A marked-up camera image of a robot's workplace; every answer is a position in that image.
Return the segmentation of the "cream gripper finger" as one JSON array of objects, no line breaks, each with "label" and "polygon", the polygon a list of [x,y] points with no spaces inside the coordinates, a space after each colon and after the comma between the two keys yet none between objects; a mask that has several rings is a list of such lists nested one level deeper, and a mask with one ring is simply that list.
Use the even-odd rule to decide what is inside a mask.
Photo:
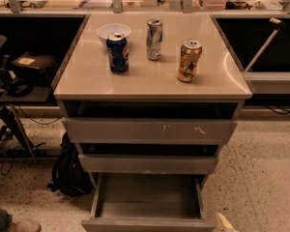
[{"label": "cream gripper finger", "polygon": [[229,220],[221,213],[216,213],[217,224],[213,232],[239,232]]}]

